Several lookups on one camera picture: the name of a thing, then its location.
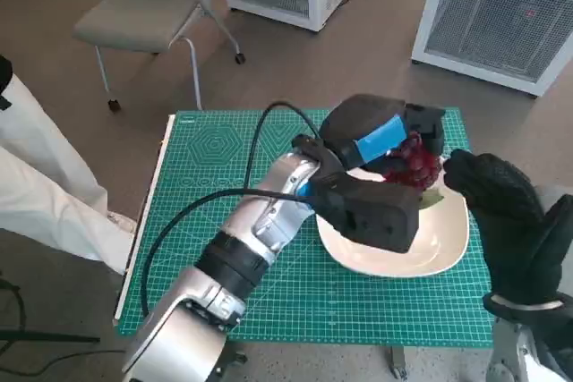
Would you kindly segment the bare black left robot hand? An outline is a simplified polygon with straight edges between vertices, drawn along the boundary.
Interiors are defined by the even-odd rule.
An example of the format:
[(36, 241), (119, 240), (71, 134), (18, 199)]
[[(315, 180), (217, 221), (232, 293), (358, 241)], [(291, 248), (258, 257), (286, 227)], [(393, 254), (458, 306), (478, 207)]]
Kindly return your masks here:
[(394, 183), (426, 189), (440, 171), (444, 115), (438, 107), (356, 94), (329, 113), (320, 136), (345, 169), (362, 168)]

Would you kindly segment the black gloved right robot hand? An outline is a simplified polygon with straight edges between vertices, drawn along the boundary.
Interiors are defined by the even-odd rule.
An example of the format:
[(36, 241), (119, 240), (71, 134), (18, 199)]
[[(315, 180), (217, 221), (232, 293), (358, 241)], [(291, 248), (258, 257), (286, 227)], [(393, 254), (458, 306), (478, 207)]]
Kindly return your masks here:
[(520, 305), (557, 301), (572, 243), (572, 196), (543, 208), (529, 178), (490, 153), (456, 149), (444, 171), (445, 184), (466, 199), (479, 227), (492, 293)]

